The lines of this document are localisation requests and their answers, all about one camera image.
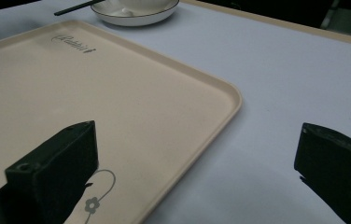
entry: embossed logo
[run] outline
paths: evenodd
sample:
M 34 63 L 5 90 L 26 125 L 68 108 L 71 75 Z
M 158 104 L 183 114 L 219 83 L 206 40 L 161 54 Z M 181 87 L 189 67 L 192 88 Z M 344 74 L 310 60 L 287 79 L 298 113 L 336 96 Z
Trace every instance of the embossed logo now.
M 82 53 L 90 53 L 95 51 L 96 49 L 91 49 L 88 45 L 75 40 L 71 35 L 56 35 L 51 39 L 52 42 L 65 43 L 71 48 L 80 50 Z

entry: table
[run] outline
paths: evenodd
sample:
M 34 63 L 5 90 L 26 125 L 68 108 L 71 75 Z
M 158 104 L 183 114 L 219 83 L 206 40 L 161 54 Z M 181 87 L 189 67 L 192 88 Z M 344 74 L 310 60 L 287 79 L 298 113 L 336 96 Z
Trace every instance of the table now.
M 105 24 L 89 8 L 53 16 L 82 2 L 2 9 L 0 39 L 85 21 L 226 79 L 243 94 L 241 111 L 146 223 L 343 223 L 301 182 L 293 162 L 304 122 L 351 137 L 351 36 L 190 0 L 145 27 Z

